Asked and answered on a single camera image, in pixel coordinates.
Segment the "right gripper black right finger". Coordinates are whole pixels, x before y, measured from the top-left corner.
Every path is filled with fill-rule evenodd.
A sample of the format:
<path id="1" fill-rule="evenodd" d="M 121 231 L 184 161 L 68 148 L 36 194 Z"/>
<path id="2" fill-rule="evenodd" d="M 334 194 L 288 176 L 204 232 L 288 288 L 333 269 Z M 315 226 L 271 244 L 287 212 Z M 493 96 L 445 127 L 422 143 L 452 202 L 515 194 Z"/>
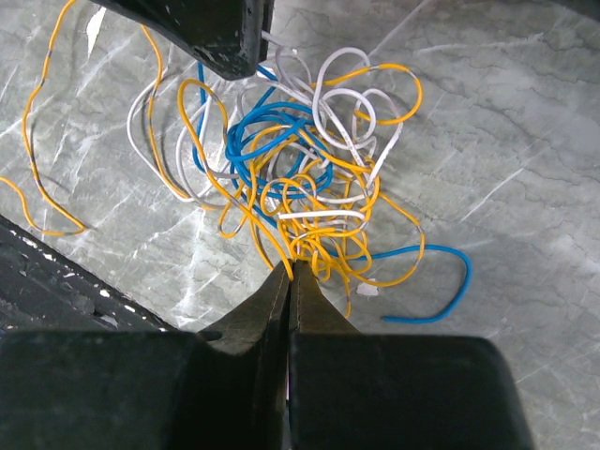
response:
<path id="1" fill-rule="evenodd" d="M 481 337 L 364 334 L 305 262 L 290 287 L 296 449 L 531 449 L 510 368 Z"/>

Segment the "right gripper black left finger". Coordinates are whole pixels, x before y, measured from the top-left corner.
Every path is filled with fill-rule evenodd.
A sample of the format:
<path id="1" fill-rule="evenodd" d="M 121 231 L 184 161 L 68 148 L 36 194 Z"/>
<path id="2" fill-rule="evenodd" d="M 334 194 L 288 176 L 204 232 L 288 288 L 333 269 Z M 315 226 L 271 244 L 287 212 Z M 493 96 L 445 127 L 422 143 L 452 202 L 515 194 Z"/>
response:
<path id="1" fill-rule="evenodd" d="M 1 341 L 5 449 L 279 449 L 291 282 L 197 333 L 27 331 Z"/>

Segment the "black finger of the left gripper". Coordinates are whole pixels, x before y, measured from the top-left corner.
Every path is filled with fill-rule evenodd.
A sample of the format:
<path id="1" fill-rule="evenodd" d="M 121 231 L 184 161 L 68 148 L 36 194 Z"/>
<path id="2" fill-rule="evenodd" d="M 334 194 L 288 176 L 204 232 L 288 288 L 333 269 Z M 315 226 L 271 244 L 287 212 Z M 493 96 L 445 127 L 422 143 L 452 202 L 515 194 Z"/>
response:
<path id="1" fill-rule="evenodd" d="M 266 59 L 271 0 L 97 0 L 160 33 L 225 80 L 252 76 Z"/>

